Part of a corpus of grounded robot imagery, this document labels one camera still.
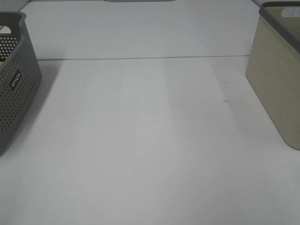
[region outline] gray plastic basket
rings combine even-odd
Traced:
[[[0,154],[13,137],[38,90],[42,75],[20,12],[0,12]]]

